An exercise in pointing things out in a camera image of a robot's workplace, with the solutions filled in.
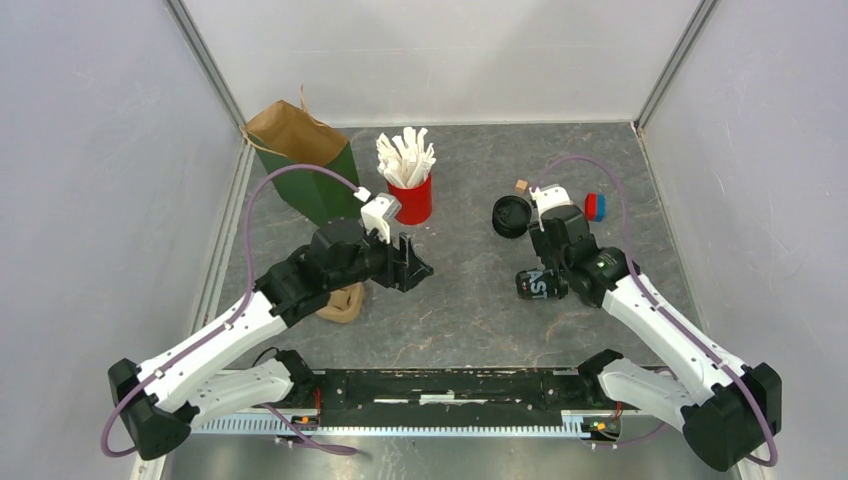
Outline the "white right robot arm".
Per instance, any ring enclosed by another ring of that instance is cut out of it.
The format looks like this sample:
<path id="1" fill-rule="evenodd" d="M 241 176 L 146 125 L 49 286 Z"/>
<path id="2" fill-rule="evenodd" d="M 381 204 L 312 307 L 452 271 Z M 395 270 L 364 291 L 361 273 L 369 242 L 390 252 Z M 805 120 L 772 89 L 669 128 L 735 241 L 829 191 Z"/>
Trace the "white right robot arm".
<path id="1" fill-rule="evenodd" d="M 616 401 L 642 410 L 679 431 L 717 471 L 743 459 L 776 465 L 782 380 L 772 367 L 751 367 L 710 340 L 622 250 L 598 247 L 577 206 L 540 210 L 529 233 L 545 273 L 561 291 L 619 320 L 671 371 L 658 374 L 604 350 L 578 368 L 577 392 L 585 405 Z"/>

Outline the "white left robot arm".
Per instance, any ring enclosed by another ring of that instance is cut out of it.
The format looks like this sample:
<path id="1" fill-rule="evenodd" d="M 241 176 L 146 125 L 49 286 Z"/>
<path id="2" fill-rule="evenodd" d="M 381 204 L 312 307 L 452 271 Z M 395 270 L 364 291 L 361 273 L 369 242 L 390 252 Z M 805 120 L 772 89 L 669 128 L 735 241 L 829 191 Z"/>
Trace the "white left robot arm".
<path id="1" fill-rule="evenodd" d="M 216 417 L 282 400 L 290 407 L 306 405 L 314 381 L 297 354 L 229 378 L 217 374 L 257 344 L 324 308 L 337 290 L 371 280 L 407 292 L 433 273 L 406 234 L 383 239 L 378 229 L 352 219 L 320 227 L 309 243 L 251 283 L 227 313 L 151 359 L 135 363 L 123 358 L 108 369 L 115 408 L 101 434 L 103 453 L 120 455 L 109 446 L 116 421 L 133 442 L 125 452 L 153 460 Z"/>

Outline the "black coffee cup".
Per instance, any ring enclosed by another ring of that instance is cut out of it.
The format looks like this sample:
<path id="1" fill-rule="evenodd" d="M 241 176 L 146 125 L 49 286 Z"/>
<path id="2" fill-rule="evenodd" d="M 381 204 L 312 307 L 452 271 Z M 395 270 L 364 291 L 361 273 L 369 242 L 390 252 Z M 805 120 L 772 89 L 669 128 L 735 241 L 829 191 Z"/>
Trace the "black coffee cup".
<path id="1" fill-rule="evenodd" d="M 515 275 L 518 296 L 524 300 L 561 299 L 568 285 L 552 269 L 528 269 Z"/>

